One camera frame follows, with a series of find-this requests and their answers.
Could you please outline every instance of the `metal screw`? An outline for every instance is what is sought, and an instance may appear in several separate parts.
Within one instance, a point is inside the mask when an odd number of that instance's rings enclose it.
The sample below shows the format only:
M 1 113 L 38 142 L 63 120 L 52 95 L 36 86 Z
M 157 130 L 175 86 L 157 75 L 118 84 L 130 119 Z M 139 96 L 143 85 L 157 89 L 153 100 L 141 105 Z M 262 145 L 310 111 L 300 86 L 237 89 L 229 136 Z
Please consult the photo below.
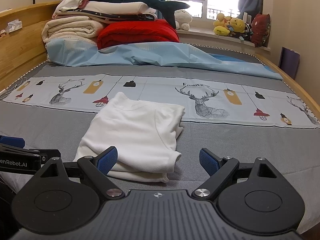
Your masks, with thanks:
M 207 197 L 210 195 L 210 191 L 206 188 L 198 188 L 195 190 L 195 195 L 198 197 Z
M 119 197 L 122 194 L 122 190 L 119 188 L 111 188 L 107 190 L 107 195 L 109 197 Z

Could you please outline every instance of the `white stuffed bear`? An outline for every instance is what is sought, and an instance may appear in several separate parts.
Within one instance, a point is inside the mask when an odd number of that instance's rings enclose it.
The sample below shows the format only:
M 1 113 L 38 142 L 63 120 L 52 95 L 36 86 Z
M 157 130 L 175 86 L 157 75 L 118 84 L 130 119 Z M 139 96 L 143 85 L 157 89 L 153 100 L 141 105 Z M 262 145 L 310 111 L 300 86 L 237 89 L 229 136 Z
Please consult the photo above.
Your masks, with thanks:
M 190 29 L 189 23 L 192 22 L 192 16 L 185 10 L 177 10 L 174 12 L 176 20 L 176 30 L 182 29 L 188 31 Z

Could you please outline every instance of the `deer print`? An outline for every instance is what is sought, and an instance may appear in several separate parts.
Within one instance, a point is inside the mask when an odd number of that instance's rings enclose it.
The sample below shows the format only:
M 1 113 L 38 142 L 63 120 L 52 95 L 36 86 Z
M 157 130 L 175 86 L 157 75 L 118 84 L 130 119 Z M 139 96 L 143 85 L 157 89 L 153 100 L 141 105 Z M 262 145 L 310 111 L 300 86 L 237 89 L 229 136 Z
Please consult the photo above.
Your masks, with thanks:
M 317 124 L 317 123 L 318 123 L 317 119 L 316 119 L 315 117 L 312 117 L 312 116 L 309 114 L 309 112 L 308 112 L 308 107 L 307 107 L 307 106 L 303 106 L 304 109 L 302 109 L 300 106 L 297 106 L 296 104 L 292 103 L 292 99 L 290 99 L 290 102 L 288 101 L 288 103 L 291 104 L 291 105 L 293 105 L 293 106 L 295 106 L 295 107 L 297 107 L 297 108 L 299 108 L 300 111 L 304 112 L 304 113 L 307 115 L 307 117 L 309 118 L 309 120 L 310 120 L 313 124 Z
M 82 81 L 84 80 L 83 79 L 78 79 L 78 80 L 71 80 L 69 79 L 67 82 L 64 82 L 62 84 L 59 84 L 59 93 L 56 94 L 49 102 L 50 105 L 56 105 L 56 106 L 64 106 L 65 104 L 68 104 L 71 102 L 71 98 L 65 98 L 63 97 L 63 94 L 66 93 L 66 92 L 69 92 L 71 89 L 73 88 L 78 88 L 78 87 L 81 87 L 85 84 L 82 84 Z M 69 82 L 69 81 L 80 81 L 80 85 L 77 85 L 77 86 L 73 86 L 69 89 L 66 89 L 64 90 L 64 87 L 65 85 Z
M 180 94 L 186 95 L 190 99 L 192 99 L 192 100 L 194 100 L 196 102 L 195 109 L 196 109 L 196 114 L 197 115 L 199 115 L 201 117 L 213 118 L 213 119 L 226 118 L 229 115 L 229 113 L 224 109 L 216 109 L 216 108 L 212 108 L 212 107 L 209 107 L 209 106 L 205 105 L 205 102 L 208 101 L 209 98 L 213 98 L 216 95 L 218 95 L 219 91 L 217 93 L 215 93 L 211 88 L 209 88 L 212 91 L 212 93 L 210 95 L 206 92 L 205 96 L 202 96 L 201 98 L 196 98 L 194 95 L 190 94 L 190 91 L 188 91 L 188 93 L 183 91 L 183 89 L 185 87 L 186 86 L 184 86 L 180 90 L 178 90 L 177 88 L 175 88 L 175 89 Z

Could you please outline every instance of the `red pillow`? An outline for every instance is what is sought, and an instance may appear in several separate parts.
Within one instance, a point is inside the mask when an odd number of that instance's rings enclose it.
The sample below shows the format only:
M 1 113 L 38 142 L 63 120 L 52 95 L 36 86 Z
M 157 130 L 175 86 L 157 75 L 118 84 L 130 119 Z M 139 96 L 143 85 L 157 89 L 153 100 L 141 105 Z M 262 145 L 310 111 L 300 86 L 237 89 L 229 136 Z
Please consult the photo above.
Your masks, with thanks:
M 252 31 L 251 42 L 255 47 L 263 46 L 270 34 L 270 15 L 258 13 L 252 22 Z
M 104 49 L 120 44 L 153 41 L 179 42 L 179 37 L 176 30 L 163 19 L 154 22 L 119 22 L 108 25 L 99 34 L 97 45 L 98 49 Z

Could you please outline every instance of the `red comforter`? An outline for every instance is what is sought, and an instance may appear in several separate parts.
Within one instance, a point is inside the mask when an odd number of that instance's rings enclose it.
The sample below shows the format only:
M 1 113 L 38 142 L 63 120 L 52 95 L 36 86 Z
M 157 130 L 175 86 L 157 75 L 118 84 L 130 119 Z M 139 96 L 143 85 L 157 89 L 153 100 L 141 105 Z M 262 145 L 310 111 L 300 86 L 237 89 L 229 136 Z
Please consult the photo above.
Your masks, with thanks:
M 153 41 L 179 42 L 177 32 L 166 20 L 154 22 L 119 22 L 107 26 L 98 36 L 98 49 L 110 46 Z

